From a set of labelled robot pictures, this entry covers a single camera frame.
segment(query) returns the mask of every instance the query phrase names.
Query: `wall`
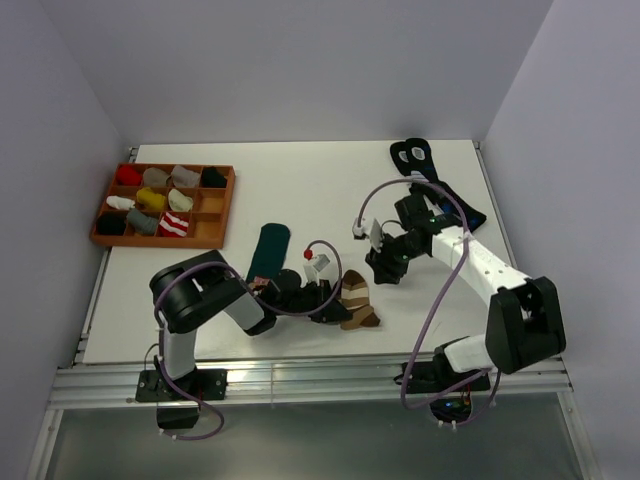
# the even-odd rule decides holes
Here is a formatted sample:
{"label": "wall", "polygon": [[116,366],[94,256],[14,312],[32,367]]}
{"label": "wall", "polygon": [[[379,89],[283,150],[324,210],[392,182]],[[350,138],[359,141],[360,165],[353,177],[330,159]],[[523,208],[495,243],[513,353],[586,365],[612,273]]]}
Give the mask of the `wall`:
{"label": "wall", "polygon": [[638,478],[640,3],[556,0],[484,146],[519,264],[559,287],[607,478]]}
{"label": "wall", "polygon": [[130,144],[481,139],[551,4],[41,2]]}
{"label": "wall", "polygon": [[0,475],[26,471],[101,249],[89,228],[122,142],[41,5],[0,2]]}

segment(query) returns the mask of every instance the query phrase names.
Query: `wooden tray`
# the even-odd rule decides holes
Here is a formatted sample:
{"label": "wooden tray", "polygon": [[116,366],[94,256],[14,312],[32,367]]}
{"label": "wooden tray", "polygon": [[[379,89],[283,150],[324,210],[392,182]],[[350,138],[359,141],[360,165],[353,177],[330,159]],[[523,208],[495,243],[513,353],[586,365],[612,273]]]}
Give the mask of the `wooden tray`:
{"label": "wooden tray", "polygon": [[[169,181],[167,187],[151,187],[156,193],[161,193],[167,197],[172,188],[180,190],[184,195],[193,198],[193,209],[190,212],[172,212],[168,201],[165,202],[164,209],[150,210],[145,206],[136,202],[136,207],[142,213],[148,216],[160,218],[163,212],[168,211],[172,215],[187,220],[189,222],[189,230],[187,236],[183,238],[163,237],[158,230],[154,235],[142,235],[137,233],[132,225],[127,222],[127,228],[123,235],[99,235],[95,229],[95,223],[91,230],[91,240],[98,245],[105,247],[168,247],[168,248],[222,248],[224,245],[224,234],[227,229],[227,220],[229,219],[229,210],[231,208],[231,196],[233,195],[233,186],[235,184],[235,172],[229,165],[185,165],[185,164],[156,164],[156,163],[122,163],[129,165],[137,172],[142,174],[147,168],[155,167],[171,174],[171,170],[176,165],[202,173],[204,167],[216,167],[218,172],[227,179],[225,188],[204,188],[200,184],[197,188],[175,187],[173,180]],[[127,211],[116,210],[107,205],[106,199],[109,195],[118,195],[120,197],[136,200],[136,192],[144,188],[129,187],[120,185],[116,180],[115,174],[111,180],[111,185],[107,195],[105,195],[98,217],[103,213],[115,213],[122,215],[126,219]]]}

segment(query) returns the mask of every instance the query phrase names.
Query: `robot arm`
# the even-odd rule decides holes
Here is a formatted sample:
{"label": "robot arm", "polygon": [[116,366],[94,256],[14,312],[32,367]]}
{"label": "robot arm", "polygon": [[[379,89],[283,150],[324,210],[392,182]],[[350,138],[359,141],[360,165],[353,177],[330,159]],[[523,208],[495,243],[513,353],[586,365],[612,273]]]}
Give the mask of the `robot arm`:
{"label": "robot arm", "polygon": [[[382,232],[373,219],[358,227],[354,237],[369,238],[366,262],[376,284],[397,284],[409,261],[429,255],[454,269],[463,255],[464,232],[450,214],[435,216],[422,195],[396,202],[403,235]],[[489,309],[483,335],[466,337],[436,349],[436,360],[453,378],[455,374],[498,368],[513,373],[562,352],[566,341],[555,286],[545,277],[531,279],[494,255],[473,237],[467,261],[459,271]]]}

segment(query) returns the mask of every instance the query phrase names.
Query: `brown sock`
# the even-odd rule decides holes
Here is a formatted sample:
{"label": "brown sock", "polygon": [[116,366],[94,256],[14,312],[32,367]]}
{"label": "brown sock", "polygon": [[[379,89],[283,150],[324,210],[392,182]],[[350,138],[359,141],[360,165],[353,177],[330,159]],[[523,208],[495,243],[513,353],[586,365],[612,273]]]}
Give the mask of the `brown sock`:
{"label": "brown sock", "polygon": [[369,304],[369,288],[362,275],[348,270],[342,279],[340,303],[353,315],[351,320],[340,323],[342,330],[355,330],[359,327],[377,327],[380,319]]}

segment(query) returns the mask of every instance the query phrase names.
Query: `tabletop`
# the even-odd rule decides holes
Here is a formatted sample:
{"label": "tabletop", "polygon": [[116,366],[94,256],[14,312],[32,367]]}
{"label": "tabletop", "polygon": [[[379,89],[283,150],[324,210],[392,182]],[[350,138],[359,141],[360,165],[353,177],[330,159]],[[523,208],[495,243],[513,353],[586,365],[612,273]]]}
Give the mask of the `tabletop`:
{"label": "tabletop", "polygon": [[[291,240],[285,268],[301,275],[306,245],[315,239],[331,242],[344,269],[358,271],[367,281],[371,305],[381,319],[377,328],[343,331],[308,319],[280,317],[276,326],[257,337],[247,336],[224,313],[198,331],[198,360],[257,360],[338,355],[407,353],[427,311],[450,271],[435,259],[413,260],[399,285],[374,285],[364,258],[368,242],[356,241],[351,226],[366,195],[400,174],[389,156],[392,141],[294,142],[197,145],[143,145],[138,163],[233,165],[236,185],[224,248],[226,261],[246,274],[260,228],[266,223],[289,227]],[[471,206],[487,215],[476,238],[509,263],[505,238],[470,140],[430,141],[441,179]],[[379,221],[395,219],[395,201],[408,194],[407,185],[393,185],[370,202],[366,215]],[[389,233],[400,230],[389,225]],[[331,253],[323,247],[315,253]],[[95,305],[84,363],[141,362],[157,342],[149,280],[159,270],[203,250],[113,247]],[[337,279],[335,262],[327,270]],[[462,279],[443,301],[422,351],[433,351],[449,340],[483,333],[487,310]]]}

